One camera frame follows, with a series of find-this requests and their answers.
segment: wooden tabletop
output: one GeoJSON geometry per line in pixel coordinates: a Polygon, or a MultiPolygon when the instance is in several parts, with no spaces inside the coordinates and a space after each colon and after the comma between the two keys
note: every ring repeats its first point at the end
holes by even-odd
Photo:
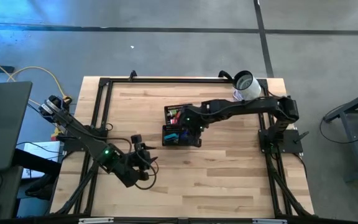
{"type": "MultiPolygon", "coordinates": [[[[75,118],[90,124],[100,77],[84,77],[75,118]]],[[[281,78],[268,78],[269,90],[285,95],[281,78]]],[[[216,98],[232,100],[232,85],[208,83],[115,83],[108,122],[114,126],[109,137],[130,138],[141,134],[143,142],[156,147],[160,170],[150,190],[125,188],[114,176],[99,169],[92,209],[93,216],[112,217],[273,217],[266,162],[257,139],[256,114],[233,116],[211,124],[202,133],[201,148],[163,147],[163,107],[184,103],[200,105],[216,98]]],[[[99,111],[104,107],[102,100],[99,111]]],[[[113,141],[123,151],[126,142],[113,141]]],[[[64,160],[51,212],[62,207],[80,179],[84,153],[75,152],[64,160]]],[[[308,183],[301,162],[283,154],[287,183],[294,196],[313,213],[308,183]]],[[[146,187],[152,181],[138,184],[146,187]]],[[[280,208],[284,211],[278,190],[280,208]]]]}

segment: metal bracket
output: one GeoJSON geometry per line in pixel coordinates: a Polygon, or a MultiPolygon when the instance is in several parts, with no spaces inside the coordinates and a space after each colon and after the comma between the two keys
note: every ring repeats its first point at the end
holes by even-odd
{"type": "MultiPolygon", "coordinates": [[[[262,153],[277,153],[277,147],[274,143],[268,140],[269,131],[259,130],[259,144],[260,151],[262,153]]],[[[283,133],[283,142],[276,143],[281,153],[302,153],[302,143],[299,141],[299,132],[298,130],[285,130],[283,133]]]]}
{"type": "Polygon", "coordinates": [[[109,78],[100,78],[99,79],[99,87],[105,86],[110,81],[109,78]]]}
{"type": "Polygon", "coordinates": [[[78,224],[113,223],[114,217],[109,218],[81,218],[78,224]]]}
{"type": "Polygon", "coordinates": [[[287,224],[286,220],[277,220],[277,219],[264,219],[264,218],[255,218],[252,219],[253,224],[287,224]]]}
{"type": "Polygon", "coordinates": [[[129,81],[132,82],[134,77],[136,76],[137,76],[136,71],[135,70],[131,71],[131,74],[129,75],[129,81]]]}

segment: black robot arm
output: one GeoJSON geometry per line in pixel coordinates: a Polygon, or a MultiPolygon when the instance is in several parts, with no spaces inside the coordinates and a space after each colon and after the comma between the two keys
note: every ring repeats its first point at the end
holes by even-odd
{"type": "Polygon", "coordinates": [[[75,119],[67,110],[64,100],[50,96],[43,105],[39,107],[43,117],[63,127],[84,146],[94,161],[108,174],[113,172],[126,187],[135,185],[138,180],[148,180],[146,170],[150,169],[149,164],[156,158],[150,158],[150,152],[144,143],[141,143],[141,136],[133,136],[132,143],[135,144],[135,151],[123,153],[114,144],[106,143],[98,136],[92,135],[85,126],[75,119]]]}
{"type": "Polygon", "coordinates": [[[295,100],[290,97],[268,96],[238,102],[209,100],[202,102],[200,107],[184,105],[178,115],[178,124],[187,131],[189,143],[200,147],[201,132],[209,124],[234,115],[256,113],[270,113],[277,119],[268,129],[267,140],[270,142],[283,141],[284,130],[299,119],[295,100]]]}

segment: yellow cable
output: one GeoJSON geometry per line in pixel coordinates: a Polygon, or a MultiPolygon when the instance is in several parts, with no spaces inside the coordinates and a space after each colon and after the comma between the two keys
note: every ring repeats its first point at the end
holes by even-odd
{"type": "MultiPolygon", "coordinates": [[[[7,82],[9,82],[10,79],[13,80],[14,82],[16,82],[16,80],[13,78],[13,76],[14,76],[14,75],[17,75],[17,74],[19,74],[20,72],[22,72],[22,71],[24,71],[24,70],[26,70],[26,69],[29,69],[29,68],[41,69],[41,70],[47,72],[49,75],[51,75],[51,76],[53,77],[53,79],[55,80],[55,82],[56,82],[56,84],[57,84],[57,87],[59,88],[59,91],[60,91],[60,93],[61,93],[62,96],[63,96],[63,99],[64,99],[64,98],[67,98],[67,96],[66,96],[66,94],[64,94],[64,92],[63,92],[63,90],[62,90],[62,88],[61,88],[61,86],[60,86],[60,84],[59,84],[59,81],[57,80],[56,76],[55,76],[52,72],[50,72],[50,71],[48,71],[48,70],[46,70],[46,69],[44,69],[44,68],[42,68],[42,67],[29,66],[29,67],[26,67],[26,68],[22,68],[22,69],[20,69],[20,70],[14,72],[14,73],[12,73],[12,74],[10,75],[5,69],[3,69],[3,68],[0,66],[0,69],[9,77],[9,78],[6,80],[7,82]]],[[[38,105],[38,106],[41,105],[41,104],[37,103],[36,101],[31,100],[31,99],[29,99],[29,101],[32,102],[32,103],[34,103],[34,104],[36,104],[36,105],[38,105]]]]}

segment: concrete floor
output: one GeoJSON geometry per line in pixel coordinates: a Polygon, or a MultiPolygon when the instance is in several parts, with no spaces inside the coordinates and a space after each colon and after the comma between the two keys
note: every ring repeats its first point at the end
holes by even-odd
{"type": "MultiPolygon", "coordinates": [[[[358,30],[358,0],[260,0],[266,29],[358,30]]],[[[252,0],[0,0],[0,22],[68,26],[209,27],[257,29],[252,0]]],[[[358,221],[358,182],[350,147],[323,139],[321,117],[358,96],[358,35],[267,35],[275,77],[298,102],[304,160],[314,210],[326,218],[358,221]]],[[[65,92],[78,95],[85,75],[210,76],[250,70],[266,77],[259,34],[0,31],[0,64],[41,66],[65,92]]],[[[32,99],[59,92],[38,70],[18,80],[34,83],[32,99]]],[[[0,73],[0,82],[6,76],[0,73]]],[[[345,141],[339,124],[324,129],[345,141]]],[[[29,110],[19,141],[48,141],[53,126],[29,110]]],[[[23,214],[36,215],[25,211],[23,214]]]]}

